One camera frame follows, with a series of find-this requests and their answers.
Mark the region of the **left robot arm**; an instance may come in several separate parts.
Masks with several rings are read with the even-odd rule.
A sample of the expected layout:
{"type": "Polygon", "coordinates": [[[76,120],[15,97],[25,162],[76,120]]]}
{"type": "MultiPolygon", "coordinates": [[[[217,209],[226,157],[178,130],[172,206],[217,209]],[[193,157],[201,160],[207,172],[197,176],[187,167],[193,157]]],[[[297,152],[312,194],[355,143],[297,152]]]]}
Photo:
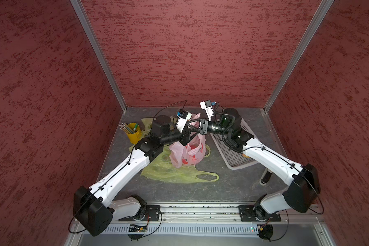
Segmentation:
{"type": "Polygon", "coordinates": [[[180,142],[188,144],[200,130],[185,122],[183,127],[170,129],[170,118],[158,116],[152,122],[150,132],[139,140],[130,154],[113,171],[91,187],[81,186],[74,194],[73,218],[92,236],[101,234],[114,219],[138,214],[141,203],[131,196],[120,206],[112,204],[119,191],[143,168],[151,164],[164,146],[180,142]]]}

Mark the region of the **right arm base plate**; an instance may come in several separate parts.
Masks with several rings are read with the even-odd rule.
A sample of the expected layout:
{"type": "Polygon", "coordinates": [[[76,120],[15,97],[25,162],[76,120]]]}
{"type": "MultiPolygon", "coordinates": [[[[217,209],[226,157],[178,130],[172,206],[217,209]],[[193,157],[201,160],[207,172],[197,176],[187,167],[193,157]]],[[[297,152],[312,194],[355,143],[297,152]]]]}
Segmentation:
{"type": "Polygon", "coordinates": [[[242,222],[281,222],[279,212],[268,214],[261,206],[238,206],[239,216],[242,222]]]}

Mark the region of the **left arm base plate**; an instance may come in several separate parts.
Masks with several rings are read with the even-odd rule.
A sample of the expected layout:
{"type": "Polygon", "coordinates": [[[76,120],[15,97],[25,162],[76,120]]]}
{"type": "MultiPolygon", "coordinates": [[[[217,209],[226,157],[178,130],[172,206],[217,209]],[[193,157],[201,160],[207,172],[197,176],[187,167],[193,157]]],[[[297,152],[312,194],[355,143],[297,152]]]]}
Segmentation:
{"type": "Polygon", "coordinates": [[[160,219],[160,205],[144,205],[134,216],[125,217],[120,221],[127,222],[151,222],[159,221],[160,219]]]}

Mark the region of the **pink plastic bag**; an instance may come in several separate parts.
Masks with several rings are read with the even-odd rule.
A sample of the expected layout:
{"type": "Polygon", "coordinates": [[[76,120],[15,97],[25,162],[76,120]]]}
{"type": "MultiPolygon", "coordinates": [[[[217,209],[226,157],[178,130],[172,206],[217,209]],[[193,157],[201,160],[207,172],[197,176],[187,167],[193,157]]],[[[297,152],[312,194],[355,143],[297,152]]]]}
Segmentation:
{"type": "MultiPolygon", "coordinates": [[[[192,116],[190,120],[199,118],[200,114],[192,116]]],[[[195,127],[199,126],[199,123],[192,123],[195,127]]],[[[191,129],[185,128],[183,131],[192,131],[191,129]]],[[[199,133],[194,139],[192,139],[186,146],[183,146],[179,142],[175,142],[169,146],[171,150],[170,160],[175,168],[182,166],[196,165],[203,160],[207,152],[206,136],[199,133]]]]}

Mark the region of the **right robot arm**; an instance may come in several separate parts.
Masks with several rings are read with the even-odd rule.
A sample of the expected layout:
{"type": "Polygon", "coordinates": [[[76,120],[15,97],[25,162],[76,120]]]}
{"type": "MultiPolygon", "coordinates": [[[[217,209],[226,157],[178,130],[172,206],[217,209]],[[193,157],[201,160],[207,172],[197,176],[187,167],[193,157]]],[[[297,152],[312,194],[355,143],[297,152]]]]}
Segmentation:
{"type": "Polygon", "coordinates": [[[287,187],[257,200],[253,213],[257,220],[267,221],[280,210],[293,209],[305,213],[321,192],[317,169],[296,163],[264,145],[258,138],[240,126],[241,116],[229,108],[216,112],[213,107],[202,107],[207,119],[198,119],[199,127],[186,123],[186,127],[200,134],[219,134],[231,151],[248,156],[279,177],[287,187]]]}

